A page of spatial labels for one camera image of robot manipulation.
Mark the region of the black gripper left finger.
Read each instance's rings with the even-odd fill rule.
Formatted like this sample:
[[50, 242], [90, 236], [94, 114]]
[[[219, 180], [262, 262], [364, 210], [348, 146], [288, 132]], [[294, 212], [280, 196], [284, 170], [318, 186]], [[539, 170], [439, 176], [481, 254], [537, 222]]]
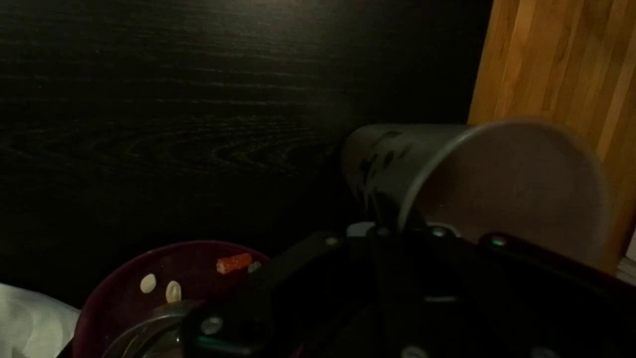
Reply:
[[370, 297], [346, 236], [314, 232], [181, 323], [183, 358], [332, 358]]

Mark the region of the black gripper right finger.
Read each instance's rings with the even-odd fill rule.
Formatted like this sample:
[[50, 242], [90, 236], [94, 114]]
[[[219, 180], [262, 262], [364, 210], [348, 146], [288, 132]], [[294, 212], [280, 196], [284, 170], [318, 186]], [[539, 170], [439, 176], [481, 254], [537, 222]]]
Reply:
[[423, 232], [493, 323], [503, 358], [636, 358], [630, 283], [505, 232], [479, 242], [439, 224]]

